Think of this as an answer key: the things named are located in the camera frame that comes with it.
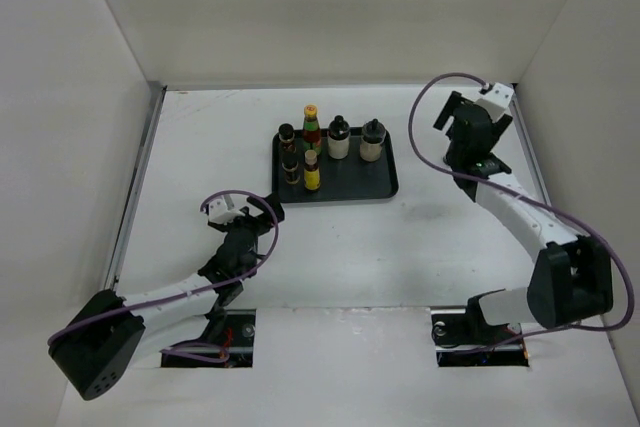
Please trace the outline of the black-capped spice jar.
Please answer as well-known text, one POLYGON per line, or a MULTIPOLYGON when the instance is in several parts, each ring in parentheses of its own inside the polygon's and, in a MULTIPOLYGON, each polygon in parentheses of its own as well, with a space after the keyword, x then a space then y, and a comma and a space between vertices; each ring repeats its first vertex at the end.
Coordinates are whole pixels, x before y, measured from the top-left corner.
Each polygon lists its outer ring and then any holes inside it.
POLYGON ((296 153, 295 129, 289 123, 283 123, 278 128, 279 151, 282 154, 296 153))
POLYGON ((281 167, 284 171, 284 178, 287 184, 296 185, 299 180, 299 162, 295 153, 284 152, 281 159, 281 167))

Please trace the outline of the yellow sauce bottle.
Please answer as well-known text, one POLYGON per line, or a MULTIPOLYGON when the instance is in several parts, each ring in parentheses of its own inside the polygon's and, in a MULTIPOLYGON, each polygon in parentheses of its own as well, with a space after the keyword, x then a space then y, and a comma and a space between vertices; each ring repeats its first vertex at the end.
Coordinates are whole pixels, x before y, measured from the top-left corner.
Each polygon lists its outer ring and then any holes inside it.
POLYGON ((315 192, 320 189, 321 178, 318 155, 314 150, 306 150, 304 153, 304 187, 315 192))

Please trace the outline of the red chili sauce bottle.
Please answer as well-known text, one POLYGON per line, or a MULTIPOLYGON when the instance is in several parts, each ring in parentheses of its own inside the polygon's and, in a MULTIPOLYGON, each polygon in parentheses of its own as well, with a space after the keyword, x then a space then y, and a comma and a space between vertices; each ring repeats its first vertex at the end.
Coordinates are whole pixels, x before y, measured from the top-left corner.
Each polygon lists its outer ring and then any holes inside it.
POLYGON ((309 104, 304 107, 302 142, 305 151, 314 151, 317 155, 322 151, 322 135, 318 121, 318 108, 309 104))

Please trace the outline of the clear grinder jar black lid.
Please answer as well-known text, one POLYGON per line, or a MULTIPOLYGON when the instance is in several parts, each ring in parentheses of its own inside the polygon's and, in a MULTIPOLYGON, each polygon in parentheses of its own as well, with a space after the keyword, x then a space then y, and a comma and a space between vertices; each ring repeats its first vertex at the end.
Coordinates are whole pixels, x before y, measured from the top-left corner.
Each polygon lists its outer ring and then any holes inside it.
POLYGON ((377 118, 365 123, 361 131, 360 157, 366 162, 377 161, 385 138, 386 128, 377 118))

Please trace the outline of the white shaker black cap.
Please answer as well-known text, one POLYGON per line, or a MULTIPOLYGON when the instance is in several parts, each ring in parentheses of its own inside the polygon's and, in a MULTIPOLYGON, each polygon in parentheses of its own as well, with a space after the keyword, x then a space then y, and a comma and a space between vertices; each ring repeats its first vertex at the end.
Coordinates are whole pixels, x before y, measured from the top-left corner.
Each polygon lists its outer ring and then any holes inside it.
POLYGON ((344 159, 349 152, 350 126, 342 115, 336 115, 327 131, 328 154, 332 159, 344 159))

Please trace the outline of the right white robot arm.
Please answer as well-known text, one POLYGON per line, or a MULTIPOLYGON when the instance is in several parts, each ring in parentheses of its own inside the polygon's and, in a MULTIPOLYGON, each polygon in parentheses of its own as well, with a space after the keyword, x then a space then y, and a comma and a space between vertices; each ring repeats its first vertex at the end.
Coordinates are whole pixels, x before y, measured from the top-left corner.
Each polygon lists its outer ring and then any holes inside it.
POLYGON ((452 92, 434 123, 450 141, 444 161, 456 185, 498 219, 533 262, 527 286, 468 300, 461 322, 474 343, 491 341, 510 324, 536 322, 551 329, 613 307, 611 256, 603 243, 525 203, 526 190, 493 154, 511 122, 508 114, 493 119, 481 100, 452 92))

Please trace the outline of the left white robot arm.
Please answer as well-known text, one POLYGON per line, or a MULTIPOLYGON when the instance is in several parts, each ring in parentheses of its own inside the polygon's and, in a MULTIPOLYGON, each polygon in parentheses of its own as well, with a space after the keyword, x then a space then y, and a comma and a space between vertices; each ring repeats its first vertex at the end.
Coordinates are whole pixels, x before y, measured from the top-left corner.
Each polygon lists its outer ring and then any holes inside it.
POLYGON ((185 346, 196 340, 206 346, 221 340, 225 323, 219 315, 269 257, 258 251, 260 237, 277 236, 285 219, 277 194, 247 193, 242 208, 233 204, 236 194, 222 191, 202 202, 208 225, 224 238, 196 273, 141 294, 101 290, 49 338, 49 356, 83 400, 104 395, 149 354, 185 357, 185 346))

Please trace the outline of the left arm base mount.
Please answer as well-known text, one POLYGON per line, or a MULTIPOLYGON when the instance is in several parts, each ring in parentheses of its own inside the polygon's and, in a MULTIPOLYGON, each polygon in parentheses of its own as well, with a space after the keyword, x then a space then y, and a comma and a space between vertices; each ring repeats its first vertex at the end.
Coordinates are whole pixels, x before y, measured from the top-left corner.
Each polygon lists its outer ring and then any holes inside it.
POLYGON ((161 368, 251 368, 256 337, 255 309, 233 309, 209 319, 203 334, 184 342, 187 357, 161 355, 161 368))

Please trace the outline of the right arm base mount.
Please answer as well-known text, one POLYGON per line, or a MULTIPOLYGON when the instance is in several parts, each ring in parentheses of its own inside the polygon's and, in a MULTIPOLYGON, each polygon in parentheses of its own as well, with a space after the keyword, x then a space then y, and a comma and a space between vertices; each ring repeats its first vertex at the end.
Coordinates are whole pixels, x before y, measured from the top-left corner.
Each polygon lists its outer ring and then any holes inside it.
POLYGON ((520 324, 481 326, 474 331, 464 308, 431 311, 431 338, 439 367, 528 367, 520 324))

